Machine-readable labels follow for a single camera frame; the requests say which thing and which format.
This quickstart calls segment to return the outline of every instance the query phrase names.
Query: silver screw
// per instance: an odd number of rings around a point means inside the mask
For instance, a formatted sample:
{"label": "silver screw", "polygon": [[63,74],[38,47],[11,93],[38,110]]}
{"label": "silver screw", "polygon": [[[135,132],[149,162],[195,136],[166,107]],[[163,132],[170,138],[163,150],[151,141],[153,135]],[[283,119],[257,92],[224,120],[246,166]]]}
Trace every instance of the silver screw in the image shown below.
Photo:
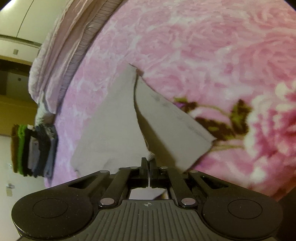
{"label": "silver screw", "polygon": [[196,203],[196,201],[193,199],[193,198],[190,198],[190,197],[186,197],[186,198],[183,198],[181,200],[181,202],[184,204],[184,205],[193,205]]}
{"label": "silver screw", "polygon": [[109,198],[109,197],[106,197],[106,198],[101,199],[100,202],[103,205],[111,205],[111,204],[115,203],[114,199],[113,198]]}

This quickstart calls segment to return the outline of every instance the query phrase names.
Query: pink ruffled bedding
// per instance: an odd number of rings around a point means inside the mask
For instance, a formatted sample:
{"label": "pink ruffled bedding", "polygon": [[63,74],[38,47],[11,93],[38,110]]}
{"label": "pink ruffled bedding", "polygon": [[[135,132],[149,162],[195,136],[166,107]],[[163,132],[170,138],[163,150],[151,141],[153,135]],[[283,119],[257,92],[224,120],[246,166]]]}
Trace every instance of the pink ruffled bedding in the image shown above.
{"label": "pink ruffled bedding", "polygon": [[295,26],[282,0],[128,0],[68,88],[47,186],[77,178],[83,128],[128,62],[218,139],[194,169],[281,198],[296,184]]}

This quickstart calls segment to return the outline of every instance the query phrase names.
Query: stack of folded clothes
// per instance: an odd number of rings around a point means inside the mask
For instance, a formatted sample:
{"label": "stack of folded clothes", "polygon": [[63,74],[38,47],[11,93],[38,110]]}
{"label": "stack of folded clothes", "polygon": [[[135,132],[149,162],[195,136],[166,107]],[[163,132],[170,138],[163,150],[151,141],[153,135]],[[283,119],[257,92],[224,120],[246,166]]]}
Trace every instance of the stack of folded clothes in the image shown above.
{"label": "stack of folded clothes", "polygon": [[58,144],[54,125],[14,125],[11,133],[13,171],[51,179]]}

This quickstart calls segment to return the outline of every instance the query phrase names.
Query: brown garment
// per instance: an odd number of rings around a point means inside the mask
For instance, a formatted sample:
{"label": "brown garment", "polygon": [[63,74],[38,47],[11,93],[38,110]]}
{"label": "brown garment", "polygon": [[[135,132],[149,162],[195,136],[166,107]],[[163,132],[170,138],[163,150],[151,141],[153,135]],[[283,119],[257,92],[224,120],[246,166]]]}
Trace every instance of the brown garment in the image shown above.
{"label": "brown garment", "polygon": [[13,125],[11,130],[11,162],[13,166],[13,172],[17,173],[17,152],[18,152],[18,144],[19,138],[17,135],[17,130],[19,125]]}

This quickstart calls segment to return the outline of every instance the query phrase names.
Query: ribbed gray plate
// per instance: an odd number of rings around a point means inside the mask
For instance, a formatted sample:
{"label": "ribbed gray plate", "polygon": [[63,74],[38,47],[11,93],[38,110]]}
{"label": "ribbed gray plate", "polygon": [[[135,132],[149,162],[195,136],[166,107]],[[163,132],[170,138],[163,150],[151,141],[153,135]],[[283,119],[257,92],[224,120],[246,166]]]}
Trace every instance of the ribbed gray plate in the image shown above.
{"label": "ribbed gray plate", "polygon": [[[102,210],[85,230],[65,241],[228,241],[208,229],[193,210],[173,200],[124,200]],[[268,238],[265,241],[276,241]]]}

